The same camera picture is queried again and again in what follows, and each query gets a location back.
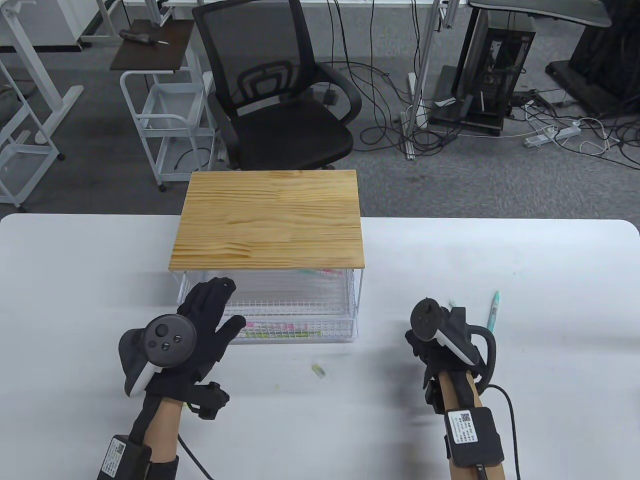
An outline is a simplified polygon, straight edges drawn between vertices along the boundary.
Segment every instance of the wooden cart top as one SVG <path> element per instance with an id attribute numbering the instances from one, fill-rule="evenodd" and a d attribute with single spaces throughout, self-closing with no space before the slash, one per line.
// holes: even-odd
<path id="1" fill-rule="evenodd" d="M 195 172 L 169 269 L 364 268 L 355 170 Z"/>

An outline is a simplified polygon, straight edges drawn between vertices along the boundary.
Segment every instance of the black computer case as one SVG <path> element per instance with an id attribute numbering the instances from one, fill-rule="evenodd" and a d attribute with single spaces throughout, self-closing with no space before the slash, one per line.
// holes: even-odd
<path id="1" fill-rule="evenodd" d="M 452 95 L 457 100 L 434 105 L 429 120 L 498 135 L 534 36 L 534 21 L 525 13 L 479 10 L 468 53 L 461 59 L 458 89 L 451 91 L 456 67 L 448 66 L 436 88 L 436 99 Z"/>

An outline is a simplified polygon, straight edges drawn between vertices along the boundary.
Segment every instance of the gloved hand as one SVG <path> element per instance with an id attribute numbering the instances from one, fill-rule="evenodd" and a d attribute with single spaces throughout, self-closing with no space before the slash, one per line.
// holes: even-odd
<path id="1" fill-rule="evenodd" d="M 235 290 L 236 285 L 229 278 L 213 278 L 192 288 L 178 307 L 178 314 L 187 317 L 196 329 L 195 349 L 180 365 L 156 373 L 145 389 L 147 393 L 188 401 L 188 392 L 193 391 L 193 384 L 208 375 L 213 364 L 225 354 L 229 342 L 246 326 L 244 317 L 235 315 L 216 332 L 225 306 Z"/>

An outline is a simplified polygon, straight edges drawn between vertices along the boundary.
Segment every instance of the sticker label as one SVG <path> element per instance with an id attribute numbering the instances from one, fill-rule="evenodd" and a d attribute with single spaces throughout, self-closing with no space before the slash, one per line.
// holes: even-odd
<path id="1" fill-rule="evenodd" d="M 101 468 L 101 470 L 111 478 L 116 477 L 116 472 L 120 466 L 120 460 L 122 460 L 122 454 L 124 453 L 125 447 L 126 445 L 117 438 L 111 439 L 109 449 L 104 457 Z"/>
<path id="2" fill-rule="evenodd" d="M 447 412 L 451 424 L 451 434 L 456 444 L 472 444 L 478 441 L 476 427 L 468 410 Z"/>

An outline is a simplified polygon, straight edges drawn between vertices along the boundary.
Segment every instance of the gray carpet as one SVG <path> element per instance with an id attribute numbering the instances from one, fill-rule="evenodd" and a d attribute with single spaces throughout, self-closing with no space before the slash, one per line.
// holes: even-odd
<path id="1" fill-rule="evenodd" d="M 314 49 L 320 60 L 330 55 L 330 24 L 326 10 L 307 11 Z M 343 9 L 351 59 L 369 63 L 369 16 L 367 8 Z M 468 13 L 456 28 L 436 35 L 428 89 L 435 84 L 444 63 L 455 64 L 466 28 Z M 336 52 L 342 46 L 336 31 Z M 582 28 L 565 22 L 538 22 L 534 48 L 521 76 L 522 88 L 557 88 L 544 73 L 552 60 L 570 57 Z M 413 70 L 415 38 L 408 8 L 376 10 L 374 64 L 389 72 L 402 90 L 406 73 Z M 56 162 L 25 202 L 31 212 L 179 214 L 187 184 L 173 182 L 160 193 L 153 180 L 140 139 L 118 84 L 119 73 L 109 72 L 113 48 L 93 47 L 82 53 L 43 54 L 45 66 L 61 92 L 83 84 L 85 92 L 54 134 L 65 162 Z M 2 57 L 15 77 L 24 77 L 15 55 Z M 354 73 L 366 75 L 363 70 Z M 360 83 L 368 94 L 371 88 Z M 376 79 L 394 118 L 403 106 L 380 78 Z M 144 82 L 132 89 L 140 105 Z M 564 92 L 550 92 L 559 95 Z M 344 109 L 340 99 L 336 113 Z M 47 109 L 35 95 L 31 104 L 40 118 Z M 576 115 L 577 111 L 568 110 Z M 364 99 L 360 116 L 350 125 L 354 136 L 374 125 L 372 105 Z M 603 160 L 561 150 L 555 145 L 526 149 L 523 138 L 512 135 L 531 131 L 526 123 L 509 121 L 502 138 L 460 137 L 430 157 L 408 162 L 394 148 L 353 152 L 338 168 L 358 170 L 362 213 L 365 216 L 505 217 L 505 218 L 621 218 L 640 225 L 640 172 Z M 369 132 L 365 138 L 375 137 Z M 584 138 L 594 140 L 587 132 Z M 570 139 L 577 148 L 582 140 Z M 356 148 L 370 148 L 356 142 Z M 640 160 L 640 152 L 631 154 Z M 621 159 L 616 152 L 608 155 Z M 15 212 L 0 205 L 0 218 Z"/>

